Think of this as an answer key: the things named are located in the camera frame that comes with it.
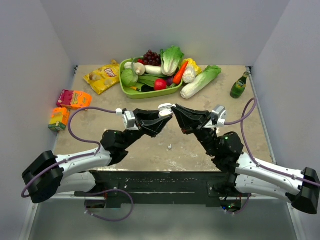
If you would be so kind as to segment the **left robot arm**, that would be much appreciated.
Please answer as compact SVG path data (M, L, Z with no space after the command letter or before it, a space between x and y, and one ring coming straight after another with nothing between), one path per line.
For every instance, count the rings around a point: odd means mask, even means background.
M97 147L69 155L55 155L43 152L23 173L25 187L22 198L31 198L35 204L54 196L63 180L92 168L108 167L120 163L127 155L127 148L142 136L155 138L172 119L171 109L129 111L117 108L109 110L121 116L124 131L106 130L101 141L89 140Z

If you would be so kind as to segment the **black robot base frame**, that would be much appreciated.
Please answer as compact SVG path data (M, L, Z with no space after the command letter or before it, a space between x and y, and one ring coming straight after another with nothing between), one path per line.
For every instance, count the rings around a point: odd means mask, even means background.
M178 171L95 171L95 186L88 192L76 191L76 197L97 197L100 207L119 208L136 205L204 205L236 212L244 206L246 193L230 184L232 178L222 172Z

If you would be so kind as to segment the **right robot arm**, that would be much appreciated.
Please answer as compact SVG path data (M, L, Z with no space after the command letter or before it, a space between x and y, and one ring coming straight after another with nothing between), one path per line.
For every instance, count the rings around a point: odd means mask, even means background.
M303 213L315 215L320 199L320 180L309 167L290 169L259 160L243 149L244 137L236 132L217 135L217 128L226 125L227 111L217 105L212 111L199 111L174 104L171 107L181 131L193 134L212 158L213 164L227 174L216 191L230 197L236 194L258 194L282 199Z

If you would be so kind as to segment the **small white case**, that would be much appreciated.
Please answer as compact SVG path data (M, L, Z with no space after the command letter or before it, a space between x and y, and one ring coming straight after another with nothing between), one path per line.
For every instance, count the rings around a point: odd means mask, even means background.
M158 106L158 116L160 118L164 118L164 117L168 117L168 116L172 116L174 113L172 111L172 104L171 103L163 103L161 105Z

